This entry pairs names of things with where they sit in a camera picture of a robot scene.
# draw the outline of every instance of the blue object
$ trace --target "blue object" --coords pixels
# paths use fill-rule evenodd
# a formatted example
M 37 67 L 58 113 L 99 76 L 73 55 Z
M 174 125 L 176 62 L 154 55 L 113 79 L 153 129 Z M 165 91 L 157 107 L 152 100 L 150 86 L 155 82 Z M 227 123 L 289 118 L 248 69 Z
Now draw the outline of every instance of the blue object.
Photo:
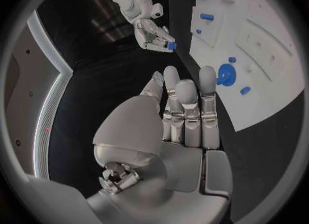
M 229 62 L 230 62 L 230 63 L 235 63 L 235 62 L 236 62 L 236 58 L 234 58 L 234 57 L 229 57 Z
M 230 64 L 223 64 L 218 71 L 217 85 L 231 86 L 236 81 L 236 70 Z
M 215 17 L 212 14 L 201 14 L 200 18 L 202 20 L 208 20 L 208 21 L 213 21 Z
M 251 90 L 251 87 L 244 87 L 243 89 L 241 89 L 241 94 L 245 95 L 248 94 Z
M 173 43 L 173 42 L 168 42 L 167 43 L 167 49 L 169 50 L 176 50 L 177 48 L 177 44 L 176 43 Z

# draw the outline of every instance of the white surface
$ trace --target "white surface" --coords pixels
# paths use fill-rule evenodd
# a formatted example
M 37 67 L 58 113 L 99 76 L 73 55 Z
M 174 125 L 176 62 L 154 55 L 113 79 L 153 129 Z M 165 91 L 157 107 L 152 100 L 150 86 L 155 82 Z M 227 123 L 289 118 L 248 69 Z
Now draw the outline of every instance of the white surface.
M 209 65 L 216 72 L 222 64 L 229 63 L 229 57 L 237 59 L 233 63 L 237 73 L 235 84 L 219 85 L 217 92 L 235 131 L 239 131 L 283 109 L 301 93 L 304 81 L 298 53 L 279 11 L 267 0 L 232 1 L 196 0 L 190 54 L 200 67 Z M 196 34 L 201 22 L 195 14 L 197 10 L 209 14 L 213 11 L 215 19 L 222 21 L 216 27 L 218 34 L 212 33 L 216 41 L 213 47 Z M 209 28 L 199 29 L 202 35 Z M 243 96 L 240 90 L 246 86 L 251 91 Z

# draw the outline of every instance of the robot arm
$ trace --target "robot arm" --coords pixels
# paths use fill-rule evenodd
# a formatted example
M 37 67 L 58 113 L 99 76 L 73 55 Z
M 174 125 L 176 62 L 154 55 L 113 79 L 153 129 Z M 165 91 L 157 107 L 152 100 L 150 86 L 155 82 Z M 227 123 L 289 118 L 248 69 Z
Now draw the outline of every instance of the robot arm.
M 175 39 L 166 27 L 158 27 L 150 18 L 163 15 L 161 4 L 152 0 L 113 0 L 118 3 L 122 15 L 134 25 L 134 33 L 139 46 L 143 49 L 171 53 L 176 49 Z

